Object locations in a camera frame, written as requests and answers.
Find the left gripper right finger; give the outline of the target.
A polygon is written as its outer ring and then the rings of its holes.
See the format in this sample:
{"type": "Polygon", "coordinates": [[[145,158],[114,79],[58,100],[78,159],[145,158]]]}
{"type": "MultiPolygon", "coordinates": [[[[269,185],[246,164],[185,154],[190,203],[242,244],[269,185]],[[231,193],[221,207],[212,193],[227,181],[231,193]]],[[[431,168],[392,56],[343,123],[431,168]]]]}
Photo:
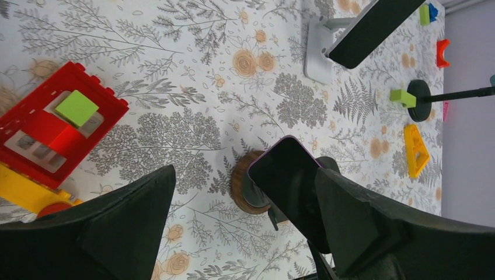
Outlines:
{"type": "Polygon", "coordinates": [[[493,279],[494,229],[433,215],[330,169],[316,196],[336,272],[358,279],[493,279]]]}

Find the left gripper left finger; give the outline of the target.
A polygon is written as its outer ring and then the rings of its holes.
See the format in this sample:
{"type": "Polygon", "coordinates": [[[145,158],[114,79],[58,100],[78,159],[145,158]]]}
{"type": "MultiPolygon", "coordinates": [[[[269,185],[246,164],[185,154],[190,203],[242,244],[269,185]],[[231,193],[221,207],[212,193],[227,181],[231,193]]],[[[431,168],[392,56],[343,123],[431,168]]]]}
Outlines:
{"type": "Polygon", "coordinates": [[[172,165],[29,223],[1,225],[2,279],[151,279],[176,186],[172,165]]]}

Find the purple-edged black phone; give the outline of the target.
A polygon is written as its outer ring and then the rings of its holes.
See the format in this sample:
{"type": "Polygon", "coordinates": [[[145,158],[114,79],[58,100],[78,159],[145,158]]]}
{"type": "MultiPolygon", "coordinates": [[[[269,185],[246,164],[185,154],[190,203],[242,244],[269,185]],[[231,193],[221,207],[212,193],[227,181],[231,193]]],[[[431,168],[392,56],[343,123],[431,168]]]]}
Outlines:
{"type": "Polygon", "coordinates": [[[325,167],[296,137],[286,135],[251,163],[247,173],[319,252],[329,254],[315,187],[316,172],[325,167]]]}

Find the wooden-base grey phone stand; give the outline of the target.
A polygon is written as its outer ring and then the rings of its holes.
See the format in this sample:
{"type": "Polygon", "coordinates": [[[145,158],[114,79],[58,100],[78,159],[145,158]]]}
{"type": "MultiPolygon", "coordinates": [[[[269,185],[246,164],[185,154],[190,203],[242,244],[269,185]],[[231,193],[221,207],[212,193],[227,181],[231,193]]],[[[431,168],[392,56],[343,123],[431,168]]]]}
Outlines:
{"type": "MultiPolygon", "coordinates": [[[[243,156],[236,164],[231,176],[231,193],[237,206],[249,214],[269,213],[275,227],[288,218],[269,200],[248,176],[248,168],[264,152],[255,151],[243,156]]],[[[327,169],[339,172],[336,161],[328,156],[317,158],[327,169]]]]}

